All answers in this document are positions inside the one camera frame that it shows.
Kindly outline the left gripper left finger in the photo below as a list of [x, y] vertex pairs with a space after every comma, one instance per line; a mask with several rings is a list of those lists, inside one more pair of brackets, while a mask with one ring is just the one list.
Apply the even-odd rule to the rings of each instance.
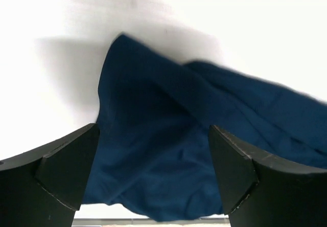
[[97, 124], [1, 161], [1, 226], [71, 226], [99, 140]]

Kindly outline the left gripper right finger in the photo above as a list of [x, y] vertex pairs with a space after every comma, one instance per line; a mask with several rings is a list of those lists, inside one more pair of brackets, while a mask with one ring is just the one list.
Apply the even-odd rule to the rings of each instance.
[[223, 212], [231, 226], [326, 226], [326, 170], [295, 163], [211, 126]]

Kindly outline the navy blue shorts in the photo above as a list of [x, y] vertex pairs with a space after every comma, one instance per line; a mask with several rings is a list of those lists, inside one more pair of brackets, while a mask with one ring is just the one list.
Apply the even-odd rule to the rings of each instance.
[[324, 103], [208, 62], [175, 63], [124, 34], [108, 50], [98, 95], [100, 137], [84, 204], [121, 204], [156, 221], [222, 214], [211, 125], [326, 168]]

